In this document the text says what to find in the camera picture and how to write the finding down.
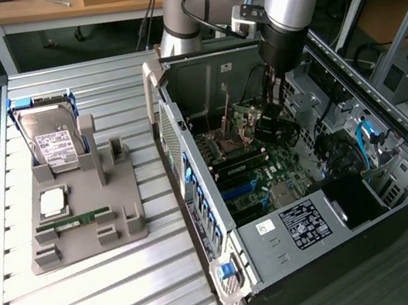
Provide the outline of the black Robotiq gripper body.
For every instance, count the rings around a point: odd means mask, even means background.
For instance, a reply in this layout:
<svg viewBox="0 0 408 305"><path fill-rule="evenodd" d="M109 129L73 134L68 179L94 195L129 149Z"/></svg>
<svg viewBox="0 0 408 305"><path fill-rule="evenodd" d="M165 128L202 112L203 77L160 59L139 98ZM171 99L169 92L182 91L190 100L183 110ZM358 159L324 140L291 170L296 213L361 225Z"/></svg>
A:
<svg viewBox="0 0 408 305"><path fill-rule="evenodd" d="M306 37L305 28L297 31L280 29L274 25L262 28L258 53L265 65L263 112L284 108L282 86L285 76L299 64Z"/></svg>

